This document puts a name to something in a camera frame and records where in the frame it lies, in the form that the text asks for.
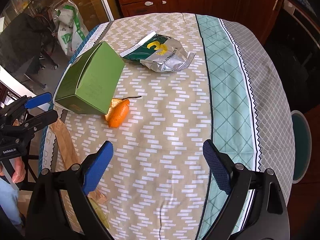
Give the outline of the light blue sleeve forearm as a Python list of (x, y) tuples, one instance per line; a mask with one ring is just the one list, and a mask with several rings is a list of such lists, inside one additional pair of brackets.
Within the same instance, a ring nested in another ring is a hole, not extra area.
[(16, 227), (22, 227), (22, 220), (18, 209), (18, 191), (2, 178), (0, 179), (0, 201), (1, 207), (8, 219)]

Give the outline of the person's left hand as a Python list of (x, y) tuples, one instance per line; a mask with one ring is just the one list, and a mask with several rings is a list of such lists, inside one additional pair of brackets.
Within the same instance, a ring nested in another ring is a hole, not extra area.
[[(12, 182), (17, 184), (17, 183), (24, 181), (25, 175), (26, 175), (26, 170), (25, 170), (25, 164), (23, 162), (22, 157), (10, 159), (10, 161), (12, 161), (12, 166), (14, 168), (14, 173), (11, 178)], [(8, 182), (8, 180), (5, 177), (5, 174), (3, 172), (3, 168), (4, 168), (3, 161), (1, 161), (1, 182), (3, 182), (5, 186), (7, 186), (10, 183)]]

